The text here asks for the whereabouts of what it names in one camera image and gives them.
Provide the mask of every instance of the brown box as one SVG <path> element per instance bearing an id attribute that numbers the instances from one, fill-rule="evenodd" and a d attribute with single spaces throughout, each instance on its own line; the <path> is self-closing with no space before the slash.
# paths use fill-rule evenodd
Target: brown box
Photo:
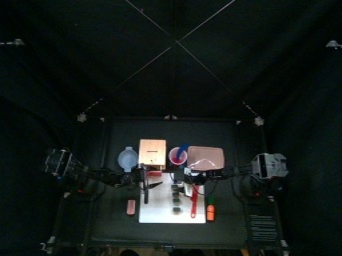
<path id="1" fill-rule="evenodd" d="M 139 163 L 156 168 L 166 166 L 166 140 L 141 139 L 139 145 Z"/>

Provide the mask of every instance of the black wall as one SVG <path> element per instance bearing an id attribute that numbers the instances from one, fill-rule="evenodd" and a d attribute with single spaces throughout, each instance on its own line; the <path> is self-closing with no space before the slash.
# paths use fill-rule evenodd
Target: black wall
<path id="1" fill-rule="evenodd" d="M 43 173 L 48 148 L 72 144 L 59 100 L 0 48 L 0 254 L 36 255 L 51 236 L 59 192 Z"/>
<path id="2" fill-rule="evenodd" d="M 341 61 L 327 52 L 266 125 L 271 151 L 288 161 L 280 213 L 295 255 L 342 255 Z"/>

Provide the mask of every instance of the orange object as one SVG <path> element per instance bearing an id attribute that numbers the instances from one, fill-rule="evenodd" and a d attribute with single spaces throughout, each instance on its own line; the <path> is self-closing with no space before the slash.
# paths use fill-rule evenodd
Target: orange object
<path id="1" fill-rule="evenodd" d="M 207 206 L 207 220 L 215 220 L 215 207 L 211 204 Z"/>

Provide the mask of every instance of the red tool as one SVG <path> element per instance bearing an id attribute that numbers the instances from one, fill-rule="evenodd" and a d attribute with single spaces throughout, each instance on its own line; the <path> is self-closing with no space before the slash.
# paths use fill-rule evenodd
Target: red tool
<path id="1" fill-rule="evenodd" d="M 198 209 L 198 190 L 199 186 L 192 187 L 192 196 L 191 196 L 191 201 L 192 201 L 192 207 L 191 207 L 191 218 L 196 217 L 196 209 Z"/>

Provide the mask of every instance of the small box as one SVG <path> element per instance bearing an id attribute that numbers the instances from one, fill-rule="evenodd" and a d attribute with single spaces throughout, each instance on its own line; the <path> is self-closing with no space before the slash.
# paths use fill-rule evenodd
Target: small box
<path id="1" fill-rule="evenodd" d="M 157 169 L 166 166 L 166 140 L 140 140 L 139 163 Z"/>

